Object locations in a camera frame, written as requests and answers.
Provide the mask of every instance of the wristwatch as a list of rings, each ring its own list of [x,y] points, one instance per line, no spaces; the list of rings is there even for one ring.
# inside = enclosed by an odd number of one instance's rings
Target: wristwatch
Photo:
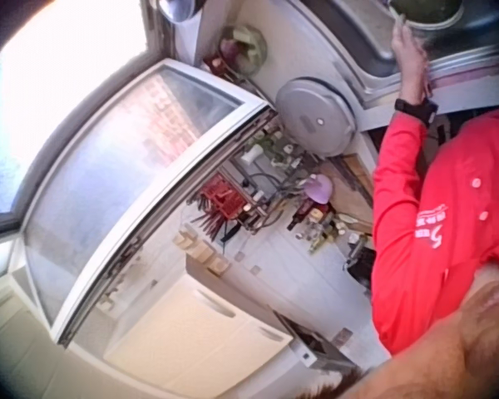
[[[395,109],[396,111],[401,111],[418,118],[426,127],[429,127],[434,120],[436,111],[438,111],[438,106],[429,101],[426,97],[423,99],[422,103],[417,106],[413,106],[405,100],[398,98],[396,100]]]

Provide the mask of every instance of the person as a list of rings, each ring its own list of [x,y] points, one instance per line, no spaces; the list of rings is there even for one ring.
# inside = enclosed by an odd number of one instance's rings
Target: person
[[[466,123],[443,145],[423,183],[416,161],[434,106],[427,54],[397,22],[402,85],[373,174],[373,324],[395,355],[455,312],[475,272],[499,264],[499,110]]]
[[[499,397],[499,110],[415,170],[434,106],[427,54],[397,22],[398,106],[374,173],[373,323],[393,355],[303,399]]]

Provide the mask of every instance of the hair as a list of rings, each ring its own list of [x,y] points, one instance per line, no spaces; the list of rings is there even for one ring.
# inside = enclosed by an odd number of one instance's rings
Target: hair
[[[350,387],[362,380],[365,374],[359,368],[354,368],[349,374],[342,377],[336,386],[323,385],[316,392],[304,392],[295,399],[336,399]]]

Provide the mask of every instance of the bottle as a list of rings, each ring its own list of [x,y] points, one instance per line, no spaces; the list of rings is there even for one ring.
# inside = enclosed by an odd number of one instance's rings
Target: bottle
[[[296,224],[303,222],[305,217],[310,213],[310,210],[313,208],[313,206],[314,201],[312,201],[310,198],[307,198],[305,201],[303,201],[298,210],[296,210],[294,216],[292,216],[292,221],[286,229],[288,231],[291,231],[296,226]]]

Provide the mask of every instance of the cabinet handle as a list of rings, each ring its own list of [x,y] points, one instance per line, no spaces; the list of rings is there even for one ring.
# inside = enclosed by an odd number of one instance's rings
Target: cabinet handle
[[[194,296],[202,302],[207,308],[214,310],[215,312],[226,316],[227,318],[234,318],[236,313],[228,308],[223,307],[219,303],[217,303],[213,298],[209,297],[209,295],[202,293],[199,289],[194,290]]]
[[[262,328],[262,327],[259,327],[259,332],[262,335],[264,335],[265,337],[267,337],[268,339],[271,339],[272,341],[282,342],[284,340],[283,337],[281,337],[281,336],[279,336],[277,334],[274,334],[273,332],[268,331],[267,329]]]

